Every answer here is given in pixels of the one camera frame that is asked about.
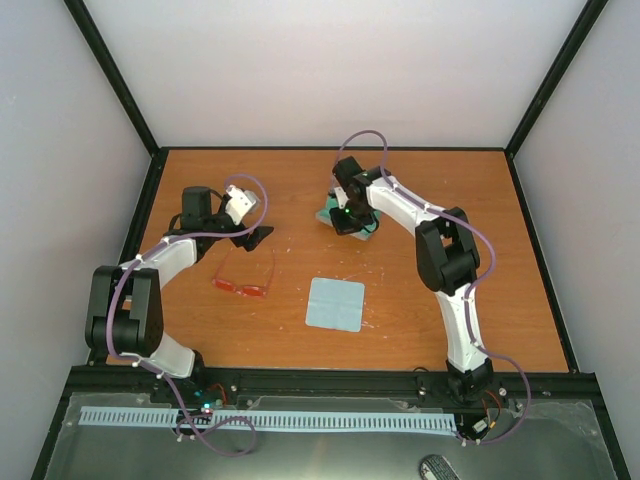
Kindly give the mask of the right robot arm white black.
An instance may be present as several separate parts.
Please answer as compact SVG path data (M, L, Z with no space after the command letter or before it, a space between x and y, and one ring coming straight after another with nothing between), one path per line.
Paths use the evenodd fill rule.
M471 400L492 381L493 365L480 333L475 302L480 255L465 212L433 205L386 169L365 170L352 156L337 161L332 175L337 205L329 215L337 234L376 227L377 212L412 234L418 276L436 295L444 321L448 388L456 400Z

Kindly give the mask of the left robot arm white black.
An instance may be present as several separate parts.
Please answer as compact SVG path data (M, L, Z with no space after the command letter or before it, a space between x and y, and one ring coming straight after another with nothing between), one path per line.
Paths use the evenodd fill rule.
M233 184L222 194L202 186L185 188L181 212L156 246L94 271L85 325L89 348L174 378L172 388L184 401L201 400L208 390L207 376L195 369L201 357L165 332L161 291L220 240L254 250L273 228L260 222L248 227L244 219L266 205L266 199Z

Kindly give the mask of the grey glasses case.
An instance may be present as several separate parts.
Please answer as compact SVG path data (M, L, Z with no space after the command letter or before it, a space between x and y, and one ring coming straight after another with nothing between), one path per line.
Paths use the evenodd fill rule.
M330 210L338 207L338 201L333 194L328 194L324 207L316 212L315 218L329 227L333 227L333 223L330 217ZM349 236L361 241L367 241L379 228L380 214L374 213L375 222L371 225L365 225L361 230L355 233L350 233Z

